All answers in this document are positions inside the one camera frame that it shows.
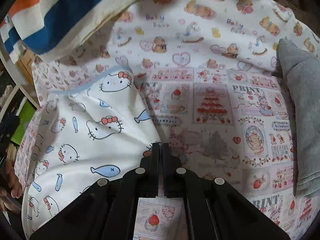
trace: blue stripe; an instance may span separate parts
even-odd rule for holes
[[[104,77],[108,76],[111,73],[119,72],[119,71],[127,71],[127,72],[132,73],[132,75],[133,75],[133,71],[129,66],[113,66],[112,68],[109,68],[108,70],[104,71],[99,76],[94,77],[90,82],[88,82],[86,84],[77,86],[74,89],[66,90],[66,91],[54,90],[51,93],[57,94],[57,95],[63,95],[63,96],[71,96],[73,94],[78,94],[78,93],[80,93],[80,92],[82,92],[84,90],[89,89],[95,82],[97,82],[101,78],[104,78]]]
[[[20,40],[21,38],[17,33],[17,30],[15,27],[13,27],[8,34],[9,34],[9,38],[4,42],[4,46],[7,52],[10,54],[13,51],[14,44],[16,44],[17,41]]]
[[[36,54],[48,52],[100,1],[101,0],[57,1],[44,17],[44,27],[23,41]]]

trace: black plastic mount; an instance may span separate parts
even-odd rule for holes
[[[132,240],[139,197],[158,195],[161,166],[165,196],[184,199],[190,240],[290,239],[224,179],[199,178],[160,143],[153,143],[140,168],[98,180],[30,239]]]

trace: white blanket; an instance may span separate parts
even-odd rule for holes
[[[23,198],[27,237],[98,179],[119,179],[138,167],[159,141],[128,67],[52,93],[43,108]]]

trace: green object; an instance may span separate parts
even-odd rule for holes
[[[11,137],[12,142],[14,142],[18,145],[21,144],[23,135],[24,135],[24,133],[28,127],[28,124],[29,124],[30,120],[32,119],[35,111],[36,110],[33,108],[33,106],[27,100],[24,103],[24,106],[19,114],[20,124]]]

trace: bed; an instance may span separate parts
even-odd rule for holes
[[[184,167],[224,178],[300,239],[320,197],[293,195],[294,108],[281,79],[280,38],[319,57],[319,37],[272,0],[140,0],[70,55],[36,61],[33,78],[44,106],[50,91],[129,66],[162,141]],[[24,187],[40,113],[15,165]]]

